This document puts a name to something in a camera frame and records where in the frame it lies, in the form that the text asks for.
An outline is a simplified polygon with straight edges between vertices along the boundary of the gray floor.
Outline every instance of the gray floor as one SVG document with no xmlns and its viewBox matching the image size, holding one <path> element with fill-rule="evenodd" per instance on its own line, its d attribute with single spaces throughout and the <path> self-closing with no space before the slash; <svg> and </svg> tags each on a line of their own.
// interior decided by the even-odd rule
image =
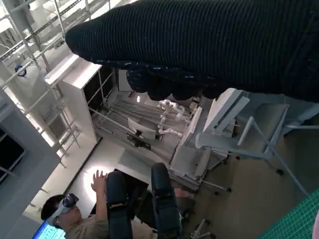
<svg viewBox="0 0 319 239">
<path fill-rule="evenodd" d="M 318 142 L 319 131 L 295 131 L 276 147 L 310 192 L 319 187 Z M 273 164 L 280 166 L 275 159 Z M 259 160 L 230 157 L 227 165 L 219 165 L 205 179 L 233 191 L 215 196 L 213 188 L 201 186 L 195 214 L 184 225 L 187 233 L 205 218 L 218 239 L 255 239 L 304 198 L 287 173 L 279 176 Z"/>
</svg>

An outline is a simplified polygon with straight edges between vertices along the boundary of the person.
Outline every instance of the person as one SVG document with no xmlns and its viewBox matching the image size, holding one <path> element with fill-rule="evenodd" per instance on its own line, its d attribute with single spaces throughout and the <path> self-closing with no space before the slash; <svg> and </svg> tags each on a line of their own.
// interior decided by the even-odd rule
<svg viewBox="0 0 319 239">
<path fill-rule="evenodd" d="M 63 195 L 49 198 L 41 211 L 42 220 L 66 232 L 66 239 L 106 239 L 108 238 L 108 211 L 106 206 L 106 175 L 97 170 L 93 175 L 92 189 L 96 193 L 96 215 L 83 219 L 77 206 L 63 210 L 58 216 L 54 213 L 65 199 Z M 153 239 L 156 235 L 146 224 L 132 221 L 133 239 Z"/>
</svg>

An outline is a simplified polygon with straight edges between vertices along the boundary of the computer monitor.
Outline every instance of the computer monitor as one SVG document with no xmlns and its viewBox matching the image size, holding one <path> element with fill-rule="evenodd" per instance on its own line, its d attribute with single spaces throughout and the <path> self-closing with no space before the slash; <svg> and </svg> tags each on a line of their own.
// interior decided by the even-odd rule
<svg viewBox="0 0 319 239">
<path fill-rule="evenodd" d="M 32 239 L 64 239 L 65 232 L 62 229 L 57 229 L 44 222 L 36 231 Z"/>
</svg>

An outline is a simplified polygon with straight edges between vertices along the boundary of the wheel caster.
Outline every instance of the wheel caster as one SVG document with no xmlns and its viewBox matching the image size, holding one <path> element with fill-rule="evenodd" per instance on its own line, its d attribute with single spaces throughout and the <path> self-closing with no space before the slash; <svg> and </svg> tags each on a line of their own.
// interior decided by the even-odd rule
<svg viewBox="0 0 319 239">
<path fill-rule="evenodd" d="M 276 173 L 279 174 L 280 176 L 283 176 L 285 174 L 284 170 L 282 169 L 277 169 Z"/>
</svg>

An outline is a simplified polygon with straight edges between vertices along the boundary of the beige shirt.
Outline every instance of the beige shirt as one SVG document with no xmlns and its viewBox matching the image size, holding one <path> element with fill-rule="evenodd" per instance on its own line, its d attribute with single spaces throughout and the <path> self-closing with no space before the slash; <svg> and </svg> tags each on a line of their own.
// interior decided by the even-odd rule
<svg viewBox="0 0 319 239">
<path fill-rule="evenodd" d="M 95 216 L 66 232 L 66 239 L 106 239 L 109 232 L 108 220 L 96 221 Z M 157 235 L 147 224 L 132 221 L 133 239 L 155 239 Z"/>
</svg>

